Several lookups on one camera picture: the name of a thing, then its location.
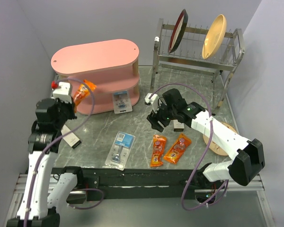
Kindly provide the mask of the orange razor pack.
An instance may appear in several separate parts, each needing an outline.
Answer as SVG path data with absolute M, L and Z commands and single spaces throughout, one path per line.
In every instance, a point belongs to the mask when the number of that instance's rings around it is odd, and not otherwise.
M 79 88 L 72 96 L 75 104 L 75 112 L 77 111 L 78 105 L 90 94 L 88 88 L 91 91 L 94 91 L 97 88 L 97 86 L 91 81 L 84 79 L 83 82 L 86 84 L 86 86 L 84 84 L 80 84 Z
M 190 146 L 191 142 L 192 141 L 190 138 L 188 138 L 185 134 L 181 133 L 178 136 L 176 142 L 164 155 L 163 159 L 172 164 L 177 164 L 186 149 Z
M 158 167 L 163 165 L 161 157 L 164 153 L 166 143 L 167 143 L 166 137 L 158 134 L 153 136 L 153 147 L 152 147 L 150 167 Z

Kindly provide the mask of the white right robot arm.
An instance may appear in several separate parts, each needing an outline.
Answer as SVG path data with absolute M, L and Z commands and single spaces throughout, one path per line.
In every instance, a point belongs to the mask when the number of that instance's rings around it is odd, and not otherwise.
M 229 162 L 211 163 L 202 168 L 198 183 L 202 188 L 209 188 L 218 180 L 234 180 L 247 186 L 265 167 L 263 144 L 257 140 L 249 140 L 227 128 L 209 115 L 199 104 L 192 102 L 181 110 L 163 105 L 147 116 L 154 130 L 162 132 L 170 121 L 178 120 L 194 129 L 222 148 L 231 159 Z

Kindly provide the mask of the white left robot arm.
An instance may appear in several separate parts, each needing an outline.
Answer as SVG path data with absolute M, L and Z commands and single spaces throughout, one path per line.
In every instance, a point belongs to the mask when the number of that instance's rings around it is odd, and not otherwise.
M 8 227 L 57 227 L 60 224 L 59 205 L 72 189 L 79 190 L 85 179 L 79 167 L 64 173 L 66 182 L 57 184 L 60 195 L 48 189 L 52 168 L 62 139 L 62 127 L 68 120 L 76 119 L 73 98 L 46 98 L 36 104 L 36 120 L 28 138 L 29 167 L 21 205 L 17 215 L 7 221 Z

